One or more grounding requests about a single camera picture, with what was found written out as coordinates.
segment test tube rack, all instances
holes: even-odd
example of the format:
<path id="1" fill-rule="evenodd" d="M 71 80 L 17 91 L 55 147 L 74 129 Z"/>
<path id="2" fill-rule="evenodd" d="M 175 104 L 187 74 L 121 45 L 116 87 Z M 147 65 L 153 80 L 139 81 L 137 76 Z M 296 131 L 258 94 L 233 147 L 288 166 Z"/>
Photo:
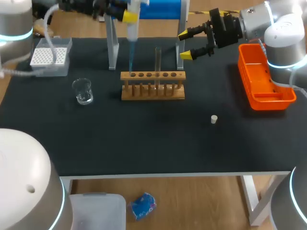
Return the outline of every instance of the test tube rack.
<path id="1" fill-rule="evenodd" d="M 186 79 L 184 71 L 156 72 L 121 72 L 120 80 L 124 81 L 121 99 L 123 101 L 137 100 L 180 100 L 185 99 L 182 81 Z M 161 81 L 174 82 L 160 84 Z"/>

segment small white cap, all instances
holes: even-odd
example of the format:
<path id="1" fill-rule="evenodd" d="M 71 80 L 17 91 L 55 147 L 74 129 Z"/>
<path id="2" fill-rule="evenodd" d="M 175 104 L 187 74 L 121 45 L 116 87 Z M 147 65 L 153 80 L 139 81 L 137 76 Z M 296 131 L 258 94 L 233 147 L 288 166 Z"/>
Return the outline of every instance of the small white cap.
<path id="1" fill-rule="evenodd" d="M 211 124 L 215 124 L 217 121 L 217 115 L 212 115 L 211 116 Z"/>

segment orange container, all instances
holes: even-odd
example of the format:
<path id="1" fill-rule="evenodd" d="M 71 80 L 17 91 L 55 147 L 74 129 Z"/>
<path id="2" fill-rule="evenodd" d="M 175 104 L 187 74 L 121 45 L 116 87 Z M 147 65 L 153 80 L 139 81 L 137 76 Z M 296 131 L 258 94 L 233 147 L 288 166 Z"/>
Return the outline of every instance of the orange container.
<path id="1" fill-rule="evenodd" d="M 293 89 L 272 83 L 267 58 L 259 44 L 242 44 L 239 53 L 239 71 L 254 110 L 284 110 L 295 102 Z"/>

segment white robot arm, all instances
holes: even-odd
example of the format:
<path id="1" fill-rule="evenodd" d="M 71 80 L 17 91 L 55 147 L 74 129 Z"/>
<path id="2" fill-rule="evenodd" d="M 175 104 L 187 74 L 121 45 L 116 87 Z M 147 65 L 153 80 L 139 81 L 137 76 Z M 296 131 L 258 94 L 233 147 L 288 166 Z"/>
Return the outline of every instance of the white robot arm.
<path id="1" fill-rule="evenodd" d="M 306 0 L 271 0 L 240 11 L 240 16 L 220 16 L 219 10 L 210 11 L 210 21 L 202 26 L 188 28 L 178 37 L 192 38 L 205 32 L 208 45 L 192 49 L 181 55 L 182 59 L 214 54 L 214 48 L 237 43 L 264 40 L 271 78 L 277 85 L 307 88 L 306 45 L 304 23 L 307 23 Z"/>

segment black tabletop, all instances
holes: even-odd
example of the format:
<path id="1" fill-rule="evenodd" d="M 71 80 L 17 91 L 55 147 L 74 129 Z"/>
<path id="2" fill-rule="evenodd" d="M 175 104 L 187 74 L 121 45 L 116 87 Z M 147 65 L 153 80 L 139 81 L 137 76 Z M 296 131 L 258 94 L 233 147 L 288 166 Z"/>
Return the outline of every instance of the black tabletop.
<path id="1" fill-rule="evenodd" d="M 186 50 L 205 44 L 190 39 Z M 134 70 L 154 70 L 156 46 L 162 70 L 176 69 L 175 40 L 146 38 L 138 40 Z M 12 78 L 0 127 L 36 138 L 61 176 L 289 171 L 307 150 L 307 100 L 297 93 L 285 111 L 253 111 L 237 49 L 185 62 L 185 100 L 130 102 L 120 99 L 127 40 L 120 39 L 117 70 L 109 71 L 105 39 L 73 39 L 67 77 Z M 92 81 L 92 104 L 77 104 L 77 78 Z"/>

